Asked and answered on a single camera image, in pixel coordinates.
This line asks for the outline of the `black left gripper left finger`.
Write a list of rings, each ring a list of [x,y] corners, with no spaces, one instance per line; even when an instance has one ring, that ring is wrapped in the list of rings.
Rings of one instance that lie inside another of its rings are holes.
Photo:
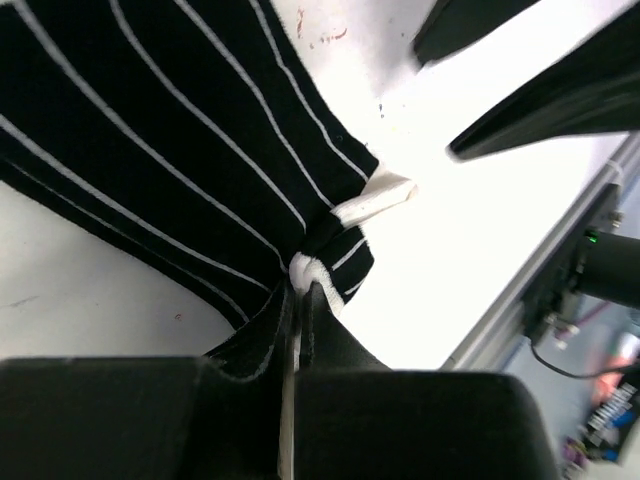
[[[204,356],[1,364],[5,479],[271,479],[295,296]]]

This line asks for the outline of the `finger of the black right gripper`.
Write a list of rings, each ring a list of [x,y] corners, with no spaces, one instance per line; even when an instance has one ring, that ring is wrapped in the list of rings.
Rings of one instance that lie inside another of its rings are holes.
[[[514,91],[449,144],[468,161],[548,139],[639,130],[639,4]]]
[[[442,60],[481,40],[536,0],[438,0],[413,39],[419,64]]]

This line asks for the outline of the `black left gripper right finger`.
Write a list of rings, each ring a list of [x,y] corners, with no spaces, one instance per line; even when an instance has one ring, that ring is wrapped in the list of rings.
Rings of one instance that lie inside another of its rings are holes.
[[[536,402],[494,372],[393,371],[313,283],[299,304],[295,479],[555,479]]]

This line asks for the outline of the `black white striped sock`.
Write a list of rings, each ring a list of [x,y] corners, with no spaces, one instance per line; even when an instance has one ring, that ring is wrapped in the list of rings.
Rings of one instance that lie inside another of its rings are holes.
[[[415,184],[334,116],[269,1],[9,1],[1,177],[215,307],[261,377],[296,296],[341,313]]]

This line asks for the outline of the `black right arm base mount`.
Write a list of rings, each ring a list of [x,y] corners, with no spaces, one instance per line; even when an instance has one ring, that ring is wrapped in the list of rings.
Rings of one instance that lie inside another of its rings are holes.
[[[611,232],[611,214],[617,209],[619,187],[608,184],[575,220],[568,222],[565,233],[545,257],[541,269],[525,291],[523,334],[537,343],[547,328],[561,317],[565,304],[576,289],[577,269],[588,238],[599,232]]]

